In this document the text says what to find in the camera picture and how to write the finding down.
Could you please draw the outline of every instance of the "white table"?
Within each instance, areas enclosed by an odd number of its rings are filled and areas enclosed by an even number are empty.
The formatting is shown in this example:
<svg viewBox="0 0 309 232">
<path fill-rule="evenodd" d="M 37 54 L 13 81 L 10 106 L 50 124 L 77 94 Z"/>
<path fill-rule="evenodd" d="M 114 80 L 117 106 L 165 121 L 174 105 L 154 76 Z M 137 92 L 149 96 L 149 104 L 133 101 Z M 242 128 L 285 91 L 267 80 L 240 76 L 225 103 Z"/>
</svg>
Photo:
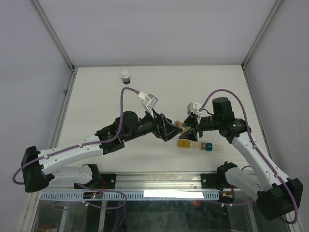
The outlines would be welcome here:
<svg viewBox="0 0 309 232">
<path fill-rule="evenodd" d="M 131 84 L 124 85 L 121 71 L 128 70 Z M 120 91 L 128 86 L 159 98 L 155 110 L 164 113 L 173 122 L 187 117 L 190 102 L 203 103 L 206 97 L 219 88 L 226 88 L 242 100 L 259 144 L 266 146 L 253 108 L 253 103 L 240 66 L 142 66 L 79 68 L 58 146 L 79 141 L 101 128 L 112 124 L 120 115 Z M 235 116 L 243 118 L 241 108 L 233 96 L 228 97 Z M 206 106 L 212 112 L 211 100 Z M 125 92 L 124 110 L 144 117 L 140 98 L 131 91 Z M 239 167 L 248 165 L 242 155 L 219 132 L 204 132 L 202 142 L 224 145 L 222 154 L 176 146 L 178 137 L 165 143 L 148 134 L 125 143 L 125 148 L 100 157 L 88 158 L 72 165 L 95 163 L 103 172 L 185 172 L 215 171 L 225 161 Z"/>
</svg>

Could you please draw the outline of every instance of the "white light strip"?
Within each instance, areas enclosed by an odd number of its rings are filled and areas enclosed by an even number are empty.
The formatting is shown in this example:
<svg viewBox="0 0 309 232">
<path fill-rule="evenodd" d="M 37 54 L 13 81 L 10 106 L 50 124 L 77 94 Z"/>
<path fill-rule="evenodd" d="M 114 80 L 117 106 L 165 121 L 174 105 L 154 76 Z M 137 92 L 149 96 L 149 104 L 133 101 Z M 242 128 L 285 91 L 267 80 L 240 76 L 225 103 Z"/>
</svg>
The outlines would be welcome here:
<svg viewBox="0 0 309 232">
<path fill-rule="evenodd" d="M 176 190 L 145 190 L 144 197 L 203 199 L 204 195 L 202 192 L 186 192 Z"/>
</svg>

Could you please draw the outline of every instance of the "table surface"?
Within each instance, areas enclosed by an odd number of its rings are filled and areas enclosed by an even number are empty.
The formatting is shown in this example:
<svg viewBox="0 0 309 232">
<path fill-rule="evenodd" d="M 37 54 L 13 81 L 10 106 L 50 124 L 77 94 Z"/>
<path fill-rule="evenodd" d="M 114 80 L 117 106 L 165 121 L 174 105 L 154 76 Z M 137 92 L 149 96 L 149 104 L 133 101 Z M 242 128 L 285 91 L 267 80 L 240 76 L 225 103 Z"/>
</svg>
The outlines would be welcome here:
<svg viewBox="0 0 309 232">
<path fill-rule="evenodd" d="M 121 71 L 128 70 L 131 84 L 124 85 Z M 79 68 L 73 87 L 68 111 L 58 146 L 79 141 L 112 124 L 120 115 L 120 91 L 123 87 L 152 93 L 159 102 L 155 106 L 173 122 L 187 117 L 190 102 L 203 103 L 214 90 L 225 88 L 241 99 L 249 125 L 261 148 L 266 150 L 264 139 L 254 111 L 249 90 L 240 66 L 139 66 Z M 228 93 L 216 93 L 216 97 L 228 97 L 235 117 L 243 118 L 238 102 Z M 205 107 L 212 112 L 211 100 Z M 131 110 L 144 117 L 140 98 L 125 92 L 124 110 Z M 178 137 L 169 142 L 152 134 L 125 143 L 125 148 L 104 156 L 88 158 L 73 163 L 95 163 L 102 172 L 198 172 L 215 171 L 225 161 L 239 167 L 248 165 L 244 157 L 219 132 L 205 132 L 200 142 L 224 146 L 224 152 L 214 153 L 176 146 Z"/>
</svg>

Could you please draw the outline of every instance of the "perforated metal strip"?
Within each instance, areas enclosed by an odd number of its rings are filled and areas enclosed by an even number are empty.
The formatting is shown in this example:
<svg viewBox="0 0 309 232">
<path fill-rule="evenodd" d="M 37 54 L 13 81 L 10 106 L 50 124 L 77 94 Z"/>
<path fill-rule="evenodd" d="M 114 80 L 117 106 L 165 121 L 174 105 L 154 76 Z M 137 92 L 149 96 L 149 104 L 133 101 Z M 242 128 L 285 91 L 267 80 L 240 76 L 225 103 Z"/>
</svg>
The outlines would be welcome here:
<svg viewBox="0 0 309 232">
<path fill-rule="evenodd" d="M 128 201 L 185 201 L 185 200 L 205 200 L 216 201 L 219 199 L 217 191 L 202 191 L 204 199 L 186 199 L 186 198 L 164 198 L 164 197 L 147 197 L 144 198 L 143 191 L 125 191 Z M 84 191 L 43 191 L 41 195 L 42 201 L 82 201 L 84 199 Z M 103 194 L 101 199 L 87 199 L 87 201 L 123 201 L 123 195 L 113 192 Z"/>
</svg>

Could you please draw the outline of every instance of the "vent grille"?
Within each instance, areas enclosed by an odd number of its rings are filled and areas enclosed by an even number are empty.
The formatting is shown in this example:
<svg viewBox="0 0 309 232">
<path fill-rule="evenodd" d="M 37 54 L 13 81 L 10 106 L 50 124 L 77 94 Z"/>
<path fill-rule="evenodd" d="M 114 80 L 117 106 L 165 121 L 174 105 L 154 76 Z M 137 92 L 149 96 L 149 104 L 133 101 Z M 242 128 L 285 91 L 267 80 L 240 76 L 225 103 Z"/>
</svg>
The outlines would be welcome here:
<svg viewBox="0 0 309 232">
<path fill-rule="evenodd" d="M 166 197 L 147 197 L 144 198 L 143 191 L 125 191 L 128 201 L 185 201 L 185 200 L 206 200 L 215 201 L 219 199 L 217 191 L 202 191 L 204 199 L 186 198 L 166 198 Z M 84 191 L 43 191 L 42 201 L 82 201 Z M 104 193 L 102 199 L 87 199 L 87 201 L 123 201 L 125 197 L 118 193 Z"/>
</svg>

